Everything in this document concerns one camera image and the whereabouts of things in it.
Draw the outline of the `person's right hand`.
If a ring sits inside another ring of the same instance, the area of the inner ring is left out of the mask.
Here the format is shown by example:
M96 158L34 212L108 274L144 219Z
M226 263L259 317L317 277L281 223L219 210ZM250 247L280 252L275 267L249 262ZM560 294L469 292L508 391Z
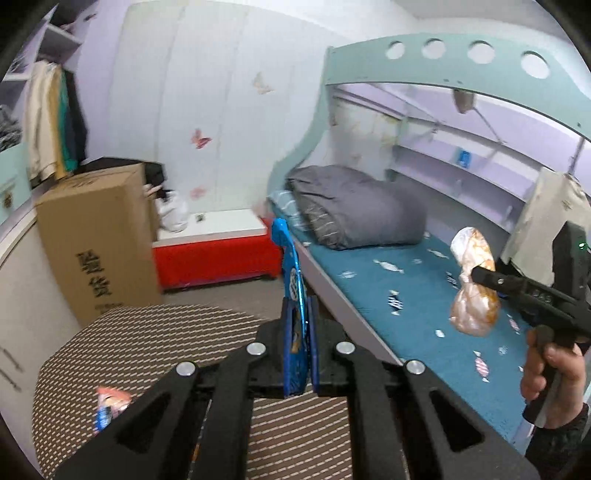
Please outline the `person's right hand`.
M577 343L567 347L548 342L542 347L537 334L535 329L527 334L521 395L529 407L541 406L541 411L534 413L537 427L558 429L583 410L585 359Z

